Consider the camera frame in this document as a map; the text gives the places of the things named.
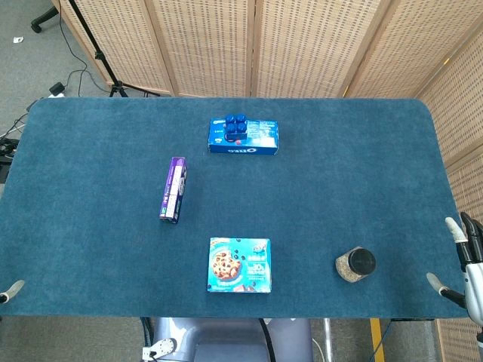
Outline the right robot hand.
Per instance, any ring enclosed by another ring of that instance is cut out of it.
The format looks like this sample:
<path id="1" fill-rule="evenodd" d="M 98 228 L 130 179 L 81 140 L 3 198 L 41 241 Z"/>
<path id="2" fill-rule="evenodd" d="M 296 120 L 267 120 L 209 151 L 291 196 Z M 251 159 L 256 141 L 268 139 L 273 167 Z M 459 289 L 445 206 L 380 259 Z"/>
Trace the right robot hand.
<path id="1" fill-rule="evenodd" d="M 469 318 L 482 327 L 482 224 L 465 212 L 460 213 L 460 218 L 465 231 L 451 217 L 447 217 L 445 223 L 456 246 L 463 273 L 464 294 L 445 286 L 431 272 L 426 274 L 426 279 L 433 290 L 466 309 Z"/>

